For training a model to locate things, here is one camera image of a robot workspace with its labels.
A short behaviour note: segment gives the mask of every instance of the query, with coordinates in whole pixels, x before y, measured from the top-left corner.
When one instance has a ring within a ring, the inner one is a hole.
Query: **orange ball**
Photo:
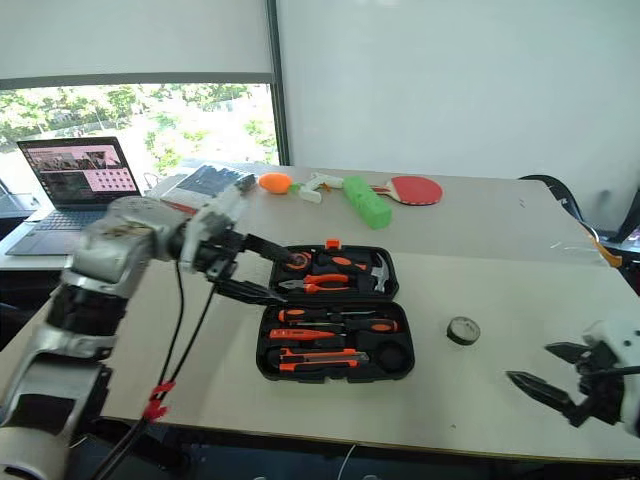
[[[279,194],[287,193],[292,183],[289,175],[280,172],[265,173],[258,180],[258,184],[267,192]]]

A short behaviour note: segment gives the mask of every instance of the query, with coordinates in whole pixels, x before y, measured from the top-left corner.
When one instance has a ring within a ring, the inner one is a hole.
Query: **laptop screen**
[[[18,142],[56,207],[107,205],[139,195],[115,137]]]

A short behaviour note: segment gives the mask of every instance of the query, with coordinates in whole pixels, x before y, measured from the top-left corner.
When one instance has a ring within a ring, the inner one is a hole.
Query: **black cable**
[[[202,309],[200,318],[198,319],[198,324],[196,325],[196,328],[194,329],[193,334],[189,339],[189,343],[187,344],[187,347],[184,349],[184,352],[182,353],[182,357],[180,358],[180,361],[178,362],[176,369],[173,371],[173,375],[171,375],[169,382],[175,382],[176,378],[178,377],[178,374],[180,373],[180,370],[182,370],[182,366],[184,365],[184,362],[187,360],[187,357],[189,356],[191,347],[193,347],[193,344],[196,341],[196,337],[198,336],[200,327],[202,327],[202,324],[204,323],[205,318],[207,318],[207,312],[209,311],[209,307],[211,306],[211,300],[213,299],[213,294],[216,293],[216,289],[217,289],[217,285],[213,284],[211,286],[211,290],[209,290],[209,296],[207,297],[207,301],[204,304],[204,308]],[[165,396],[166,396],[166,392],[161,393],[160,399],[162,400]]]
[[[623,375],[638,375],[640,374],[640,365],[634,365],[633,367],[620,367],[611,368],[608,370],[596,370],[595,372],[585,373],[585,377],[617,377]]]
[[[164,376],[167,374],[167,370],[169,368],[169,362],[171,361],[171,356],[173,355],[173,348],[176,345],[176,340],[178,339],[178,333],[180,333],[180,327],[182,325],[182,317],[184,317],[184,286],[182,285],[182,274],[180,273],[180,264],[176,260],[175,262],[176,269],[176,279],[178,280],[178,291],[180,292],[180,313],[178,314],[178,321],[176,323],[176,328],[173,331],[173,338],[171,339],[171,345],[169,345],[169,351],[167,352],[167,356],[164,359],[164,365],[162,366],[162,372],[160,373],[160,378],[158,379],[158,385],[164,383]]]
[[[167,357],[165,359],[165,365],[163,367],[163,372],[160,376],[160,381],[158,382],[158,384],[163,382],[164,379],[164,375],[166,374],[166,369],[168,367],[169,364],[169,359],[171,357],[171,352],[175,346],[175,340],[178,336],[178,331],[180,328],[180,324],[182,323],[182,316],[184,314],[184,289],[183,289],[183,285],[182,285],[182,277],[180,275],[179,272],[179,267],[176,263],[176,272],[177,272],[177,278],[178,278],[178,288],[180,290],[180,314],[178,317],[178,322],[176,323],[176,329],[174,331],[174,335],[171,341],[171,345],[169,347],[169,352],[167,354]],[[187,344],[187,347],[185,348],[184,352],[182,353],[182,357],[180,357],[180,361],[178,362],[178,365],[176,366],[173,374],[171,375],[171,378],[169,380],[169,382],[174,382],[176,380],[176,378],[178,377],[178,374],[180,373],[180,370],[182,370],[182,366],[184,365],[187,356],[189,355],[189,352],[191,351],[191,347],[193,347],[193,344],[195,343],[196,337],[198,336],[198,333],[200,332],[200,328],[202,327],[202,324],[204,323],[205,318],[207,317],[207,312],[209,311],[209,306],[211,305],[211,300],[213,298],[213,294],[216,291],[216,285],[212,285],[211,286],[211,290],[209,291],[209,296],[207,297],[207,301],[204,305],[204,308],[202,309],[202,313],[200,314],[200,318],[198,319],[198,323],[193,331],[193,333],[191,334],[191,338],[189,339],[189,343]],[[159,400],[163,400],[164,397],[167,395],[167,392],[162,392],[158,395],[158,399]],[[138,439],[144,434],[144,431],[147,427],[147,425],[149,424],[149,420],[147,420],[146,418],[140,418],[132,427],[131,429],[127,432],[127,434],[122,437],[122,439],[120,439],[120,441],[117,443],[117,445],[115,447],[113,447],[113,449],[109,452],[109,454],[102,460],[102,462],[100,462],[100,465],[98,465],[98,468],[96,469],[96,471],[93,473],[93,475],[90,477],[90,480],[105,480],[106,478],[109,477],[109,475],[111,475],[113,473],[113,471],[117,468],[117,466],[122,462],[122,460],[124,460],[126,458],[126,456],[129,454],[129,452],[131,451],[131,449],[134,447],[135,443],[138,441]]]
[[[98,468],[93,472],[93,475],[89,477],[89,480],[104,480],[107,478],[113,470],[120,465],[120,462],[124,459],[129,451],[135,445],[136,441],[142,436],[149,421],[146,418],[140,418],[129,429],[124,437],[111,449],[107,456],[100,462]]]

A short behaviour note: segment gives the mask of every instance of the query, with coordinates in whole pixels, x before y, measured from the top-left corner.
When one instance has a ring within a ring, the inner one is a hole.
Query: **red ping pong paddle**
[[[442,187],[436,182],[411,175],[393,177],[385,186],[372,185],[371,189],[406,205],[432,205],[442,198]]]

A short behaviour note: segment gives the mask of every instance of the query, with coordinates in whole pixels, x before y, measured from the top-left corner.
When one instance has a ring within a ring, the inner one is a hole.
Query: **green block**
[[[391,207],[362,177],[345,177],[342,189],[358,214],[374,230],[391,223]]]

